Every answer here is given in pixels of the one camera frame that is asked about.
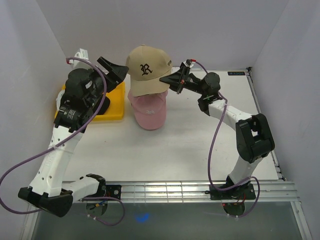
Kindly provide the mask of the beige baseball cap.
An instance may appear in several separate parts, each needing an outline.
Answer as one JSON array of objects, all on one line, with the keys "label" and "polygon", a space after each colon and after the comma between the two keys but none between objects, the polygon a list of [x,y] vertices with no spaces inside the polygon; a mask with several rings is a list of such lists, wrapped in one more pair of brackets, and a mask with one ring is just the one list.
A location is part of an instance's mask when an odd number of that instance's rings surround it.
[{"label": "beige baseball cap", "polygon": [[172,58],[162,49],[140,45],[126,59],[129,68],[130,91],[133,97],[161,94],[170,85],[160,81],[172,73]]}]

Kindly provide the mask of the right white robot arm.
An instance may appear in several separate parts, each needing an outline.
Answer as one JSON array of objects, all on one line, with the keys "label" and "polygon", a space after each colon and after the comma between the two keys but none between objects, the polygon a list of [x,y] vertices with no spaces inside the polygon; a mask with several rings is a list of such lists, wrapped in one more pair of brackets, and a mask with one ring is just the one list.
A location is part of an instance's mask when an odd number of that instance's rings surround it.
[{"label": "right white robot arm", "polygon": [[217,73],[208,72],[203,78],[198,78],[190,70],[190,67],[181,65],[178,71],[159,80],[177,94],[183,89],[200,94],[197,100],[199,109],[235,131],[237,162],[225,184],[220,187],[211,185],[207,193],[237,199],[249,188],[258,164],[275,149],[268,120],[262,113],[253,115],[229,105],[220,94],[220,76]]}]

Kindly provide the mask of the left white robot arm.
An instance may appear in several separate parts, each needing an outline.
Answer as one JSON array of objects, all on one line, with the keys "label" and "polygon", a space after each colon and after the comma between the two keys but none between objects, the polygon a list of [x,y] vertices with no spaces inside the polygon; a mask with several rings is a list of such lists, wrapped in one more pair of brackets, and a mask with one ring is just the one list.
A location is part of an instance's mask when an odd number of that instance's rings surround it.
[{"label": "left white robot arm", "polygon": [[54,119],[48,153],[29,186],[22,187],[18,197],[40,210],[64,217],[72,204],[84,198],[100,200],[106,195],[104,177],[89,173],[79,180],[64,184],[63,178],[74,150],[87,125],[103,109],[106,94],[121,84],[129,68],[114,64],[103,57],[100,68],[82,60],[89,68],[77,67],[67,77]]}]

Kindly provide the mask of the pink baseball cap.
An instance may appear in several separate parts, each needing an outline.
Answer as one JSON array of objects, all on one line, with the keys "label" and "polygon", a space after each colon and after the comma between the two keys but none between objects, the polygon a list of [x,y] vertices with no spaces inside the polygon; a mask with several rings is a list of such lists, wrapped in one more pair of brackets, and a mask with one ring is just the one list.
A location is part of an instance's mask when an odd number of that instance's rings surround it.
[{"label": "pink baseball cap", "polygon": [[128,92],[128,100],[133,109],[134,117],[139,126],[153,131],[161,128],[167,118],[168,91],[142,96],[133,96]]}]

